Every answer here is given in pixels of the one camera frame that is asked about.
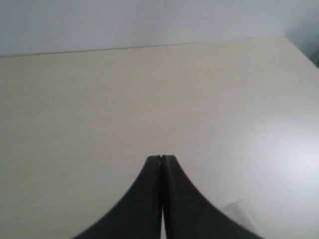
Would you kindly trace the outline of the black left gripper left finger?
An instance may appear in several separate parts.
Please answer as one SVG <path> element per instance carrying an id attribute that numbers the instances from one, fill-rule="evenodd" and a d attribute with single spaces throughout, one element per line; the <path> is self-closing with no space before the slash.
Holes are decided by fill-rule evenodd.
<path id="1" fill-rule="evenodd" d="M 149 156 L 134 183 L 100 220 L 76 239 L 159 239 L 161 157 Z"/>

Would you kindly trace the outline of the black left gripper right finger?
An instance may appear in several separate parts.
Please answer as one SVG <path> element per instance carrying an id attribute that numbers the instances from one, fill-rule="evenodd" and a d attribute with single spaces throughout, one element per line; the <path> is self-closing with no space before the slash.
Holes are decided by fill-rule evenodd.
<path id="1" fill-rule="evenodd" d="M 173 155 L 161 158 L 161 204 L 168 239 L 259 238 L 213 206 Z"/>

